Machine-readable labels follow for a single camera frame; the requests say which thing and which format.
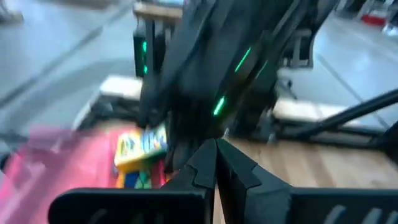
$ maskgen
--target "wooden surface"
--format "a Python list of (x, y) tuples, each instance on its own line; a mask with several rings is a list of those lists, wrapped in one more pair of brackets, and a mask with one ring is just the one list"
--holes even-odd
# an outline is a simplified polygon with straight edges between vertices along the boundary
[(182, 17), (182, 8), (160, 6), (145, 2), (134, 3), (133, 12), (137, 17), (153, 21), (176, 23)]
[[(111, 76), (104, 82), (100, 92), (139, 99), (141, 81)], [(274, 115), (279, 118), (317, 120), (344, 108), (281, 99), (274, 108)], [(398, 188), (397, 167), (381, 152), (285, 141), (277, 144), (259, 144), (236, 139), (229, 141), (263, 168), (296, 187)], [(224, 223), (218, 192), (213, 221)]]

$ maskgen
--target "colorful box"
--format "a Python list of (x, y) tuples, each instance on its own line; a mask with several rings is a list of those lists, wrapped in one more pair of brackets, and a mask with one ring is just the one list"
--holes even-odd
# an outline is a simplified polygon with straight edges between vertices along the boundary
[(149, 170), (167, 152), (164, 125), (153, 130), (134, 128), (118, 136), (114, 164), (118, 171), (129, 174)]

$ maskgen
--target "metal stand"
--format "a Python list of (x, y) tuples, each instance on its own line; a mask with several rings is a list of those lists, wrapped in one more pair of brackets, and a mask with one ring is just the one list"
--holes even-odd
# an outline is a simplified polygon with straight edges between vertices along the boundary
[[(392, 147), (397, 142), (398, 123), (386, 131), (344, 125), (349, 121), (376, 112), (395, 103), (398, 103), (398, 90), (392, 90), (317, 122), (277, 119), (273, 116), (268, 116), (260, 120), (257, 130), (246, 133), (245, 136), (239, 133), (238, 136), (240, 138), (267, 142), (270, 136), (275, 134), (277, 139), (356, 149), (376, 149), (385, 152), (390, 159), (398, 164), (398, 153), (395, 153)], [(258, 130), (262, 129), (261, 127), (263, 126), (268, 131), (263, 131), (259, 134)]]

